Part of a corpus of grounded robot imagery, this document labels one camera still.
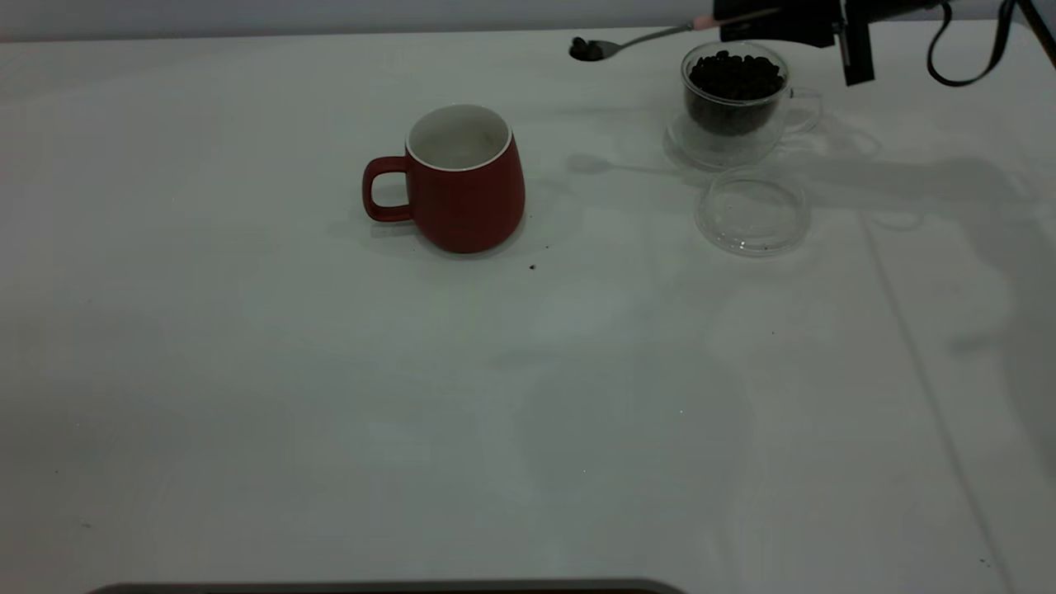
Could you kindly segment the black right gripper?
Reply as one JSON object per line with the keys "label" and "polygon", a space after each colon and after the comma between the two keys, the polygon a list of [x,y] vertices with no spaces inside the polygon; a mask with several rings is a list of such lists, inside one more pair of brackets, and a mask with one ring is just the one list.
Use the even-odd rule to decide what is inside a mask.
{"label": "black right gripper", "polygon": [[[848,87],[875,79],[869,26],[895,17],[932,10],[939,1],[714,1],[720,40],[776,40],[814,48],[840,40],[842,72]],[[838,35],[831,20],[840,18]]]}

